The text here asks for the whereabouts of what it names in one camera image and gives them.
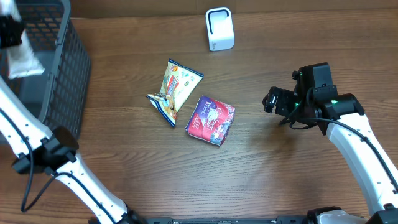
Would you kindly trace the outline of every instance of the gray plastic basket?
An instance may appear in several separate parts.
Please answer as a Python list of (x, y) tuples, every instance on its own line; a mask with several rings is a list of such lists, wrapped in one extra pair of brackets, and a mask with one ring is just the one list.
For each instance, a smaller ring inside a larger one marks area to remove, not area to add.
[[(70, 22), (68, 0), (16, 0), (42, 75), (8, 79), (7, 53), (0, 72), (26, 108), (50, 129), (64, 126), (77, 138), (91, 72), (90, 58)], [(5, 143), (0, 136), (0, 143)]]

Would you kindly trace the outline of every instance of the wooden tabletop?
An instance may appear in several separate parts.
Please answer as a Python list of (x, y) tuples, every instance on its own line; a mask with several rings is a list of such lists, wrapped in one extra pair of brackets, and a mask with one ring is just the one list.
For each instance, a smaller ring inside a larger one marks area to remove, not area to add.
[[(318, 128), (293, 131), (263, 111), (269, 88), (293, 90), (292, 70), (329, 62), (398, 165), (398, 9), (233, 15), (235, 46), (209, 52), (203, 16), (73, 21), (92, 60), (80, 152), (110, 191), (147, 217), (259, 218), (336, 205), (367, 216), (359, 185)], [(145, 98), (167, 60), (205, 77), (173, 129)], [(221, 147), (185, 132), (200, 96), (236, 107)], [(26, 214), (27, 176), (0, 148), (0, 223), (86, 223), (93, 216), (60, 182)], [(35, 175), (31, 197), (48, 179)]]

